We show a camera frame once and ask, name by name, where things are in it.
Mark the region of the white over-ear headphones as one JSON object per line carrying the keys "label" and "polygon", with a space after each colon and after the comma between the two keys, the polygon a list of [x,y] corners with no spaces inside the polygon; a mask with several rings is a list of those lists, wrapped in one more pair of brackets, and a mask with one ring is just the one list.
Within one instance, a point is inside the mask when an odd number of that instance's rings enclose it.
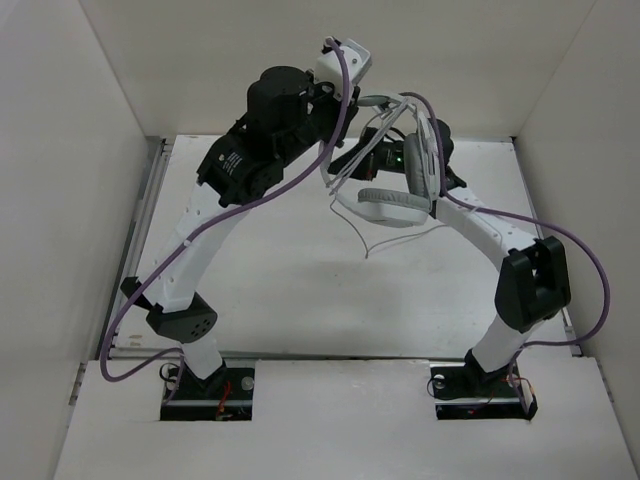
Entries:
{"label": "white over-ear headphones", "polygon": [[[441,192],[445,152],[438,119],[428,103],[413,94],[370,94],[358,105],[375,111],[356,143],[364,149],[337,176],[329,174],[334,159],[321,164],[329,195],[349,213],[371,224],[391,228],[423,225]],[[355,168],[391,127],[406,135],[405,172],[379,171],[374,180],[352,179]]]}

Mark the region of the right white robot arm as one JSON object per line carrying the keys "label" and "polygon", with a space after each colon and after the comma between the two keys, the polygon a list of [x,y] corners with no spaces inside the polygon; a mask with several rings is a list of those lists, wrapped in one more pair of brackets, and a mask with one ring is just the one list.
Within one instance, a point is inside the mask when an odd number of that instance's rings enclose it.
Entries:
{"label": "right white robot arm", "polygon": [[372,181],[381,171],[404,174],[404,191],[364,188],[356,200],[340,192],[334,196],[347,211],[379,226],[418,227],[434,218],[462,235],[496,268],[496,317],[467,352],[463,369],[465,386],[487,393],[538,324],[569,303],[564,246],[554,236],[540,239],[520,230],[474,195],[449,166],[454,144],[446,123],[440,122],[429,140],[411,133],[401,142],[386,142],[377,139],[377,133],[366,129],[352,149],[322,166],[322,178]]}

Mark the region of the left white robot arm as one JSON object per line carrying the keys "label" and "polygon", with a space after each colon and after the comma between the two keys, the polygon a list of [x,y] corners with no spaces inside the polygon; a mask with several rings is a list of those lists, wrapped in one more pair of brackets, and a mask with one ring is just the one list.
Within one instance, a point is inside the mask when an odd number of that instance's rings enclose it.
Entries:
{"label": "left white robot arm", "polygon": [[178,343],[189,384],[201,396],[223,387],[224,361],[212,334],[216,312],[198,294],[206,269],[250,210],[300,183],[284,170],[313,146],[312,173],[341,143],[357,109],[348,66],[326,73],[270,67],[247,91],[246,111],[207,151],[191,197],[163,253],[121,288],[147,312],[155,333]]}

